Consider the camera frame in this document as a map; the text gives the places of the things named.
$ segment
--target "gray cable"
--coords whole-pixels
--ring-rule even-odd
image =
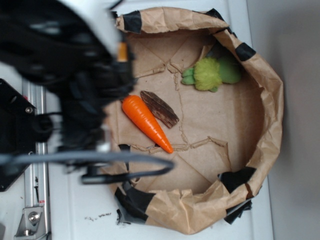
[[[135,154],[131,152],[109,152],[101,153],[96,151],[65,151],[45,155],[11,155],[0,154],[0,165],[5,164],[32,164],[43,162],[61,163],[65,161],[84,161],[92,163],[110,162],[143,162],[171,166],[173,163],[158,157]]]
[[[83,175],[83,184],[111,184],[128,181],[133,178],[158,176],[166,174],[174,168],[172,161],[164,160],[158,157],[149,155],[135,154],[131,152],[109,152],[101,153],[96,151],[66,151],[54,154],[45,155],[11,155],[0,154],[1,165],[28,165],[31,163],[60,163],[67,165],[77,165],[81,167],[89,167],[88,163],[115,163],[115,162],[140,162],[162,165],[159,170],[128,172],[115,175],[98,174],[98,175]]]

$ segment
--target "gray wall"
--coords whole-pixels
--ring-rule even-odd
[[[247,0],[253,48],[284,81],[280,156],[269,174],[275,240],[320,237],[320,1]]]

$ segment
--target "black cable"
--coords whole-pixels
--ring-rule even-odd
[[[118,6],[120,3],[122,3],[124,0],[119,0],[116,3],[114,3],[111,7],[109,7],[109,10],[114,9],[116,6]]]

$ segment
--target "metal bracket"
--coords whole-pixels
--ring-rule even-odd
[[[42,206],[24,208],[14,240],[36,240],[45,236],[47,233],[43,211]]]
[[[46,111],[44,87],[22,83],[23,95],[36,106],[35,114]],[[36,154],[47,153],[46,143],[36,143]],[[50,232],[50,201],[47,163],[33,163],[24,172],[25,208],[14,240],[37,240]]]

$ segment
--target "black tape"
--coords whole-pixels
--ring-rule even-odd
[[[207,11],[205,14],[224,21],[221,14],[217,10],[215,10],[214,8],[212,8],[210,11]]]
[[[225,188],[229,191],[229,193],[232,193],[237,187],[247,183],[255,173],[255,171],[255,168],[245,166],[240,171],[224,172],[222,174],[219,174],[218,177]]]
[[[244,62],[252,58],[256,54],[256,51],[243,42],[235,49],[235,53],[240,61]]]
[[[231,207],[226,210],[227,216],[224,218],[224,220],[228,224],[232,224],[237,218],[241,218],[242,213],[247,210],[252,209],[252,202],[251,200],[247,200],[237,206]]]
[[[121,152],[130,152],[130,148],[131,148],[130,145],[127,145],[127,144],[119,144],[118,147],[120,148]],[[126,170],[129,171],[130,166],[128,162],[125,163],[125,167],[126,167]]]
[[[224,18],[221,16],[221,14],[217,10],[215,10],[214,8],[212,8],[210,11],[207,11],[205,14],[208,15],[208,16],[220,19],[220,20],[225,22]],[[227,29],[230,34],[233,34],[235,37],[237,37],[236,34],[231,30],[230,27],[227,27],[225,29]]]
[[[139,11],[133,11],[123,15],[124,30],[136,34],[141,33],[142,20]]]
[[[146,223],[148,215],[136,209],[119,188],[115,191],[115,198],[118,202],[119,211],[121,213],[118,213],[118,221],[120,223]]]
[[[122,187],[125,194],[119,188],[115,192],[119,210],[122,214],[119,217],[120,222],[144,224],[148,219],[146,210],[156,194],[139,191],[132,187],[129,182],[124,182]]]
[[[118,146],[119,146],[121,152],[124,152],[124,151],[130,152],[130,145],[127,145],[127,144],[119,144]]]

